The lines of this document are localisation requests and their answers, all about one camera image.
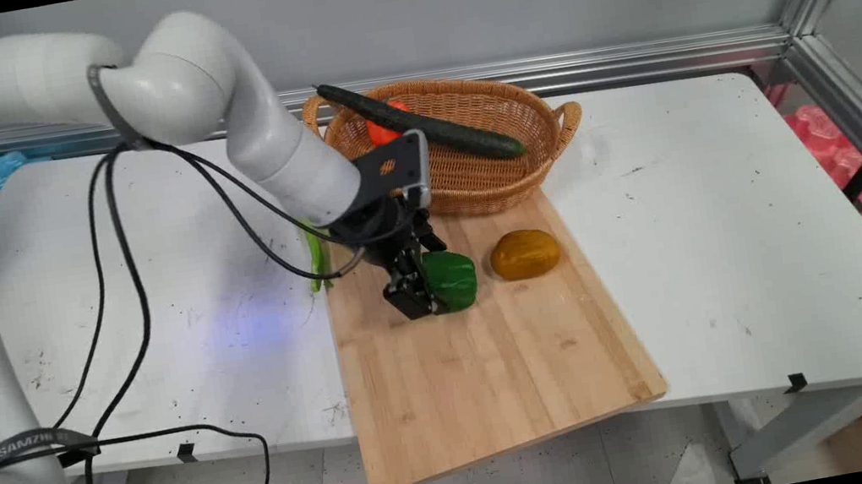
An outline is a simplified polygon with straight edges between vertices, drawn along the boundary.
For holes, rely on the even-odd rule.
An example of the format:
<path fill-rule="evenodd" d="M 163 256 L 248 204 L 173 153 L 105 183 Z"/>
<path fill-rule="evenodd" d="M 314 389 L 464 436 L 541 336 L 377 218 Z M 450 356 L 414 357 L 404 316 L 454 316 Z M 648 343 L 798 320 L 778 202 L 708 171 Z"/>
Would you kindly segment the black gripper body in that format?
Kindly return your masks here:
<path fill-rule="evenodd" d="M 431 223 L 430 218 L 421 194 L 415 192 L 378 199 L 341 217 L 328 230 L 342 243 L 361 247 L 365 262 L 385 270 L 398 255 L 423 255 L 427 249 L 416 240 L 414 229 Z"/>

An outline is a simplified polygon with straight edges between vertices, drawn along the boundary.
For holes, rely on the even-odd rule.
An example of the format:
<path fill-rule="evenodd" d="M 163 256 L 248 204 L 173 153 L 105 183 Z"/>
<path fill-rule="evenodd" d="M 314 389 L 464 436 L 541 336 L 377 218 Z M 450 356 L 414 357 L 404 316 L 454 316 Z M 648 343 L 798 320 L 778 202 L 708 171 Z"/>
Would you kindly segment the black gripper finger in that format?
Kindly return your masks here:
<path fill-rule="evenodd" d="M 427 249 L 430 253 L 447 251 L 447 244 L 434 233 L 434 228 L 430 223 L 416 227 L 414 235 L 420 246 Z"/>
<path fill-rule="evenodd" d="M 397 255 L 387 269 L 385 300 L 410 320 L 436 315 L 440 302 L 429 289 L 421 253 Z"/>

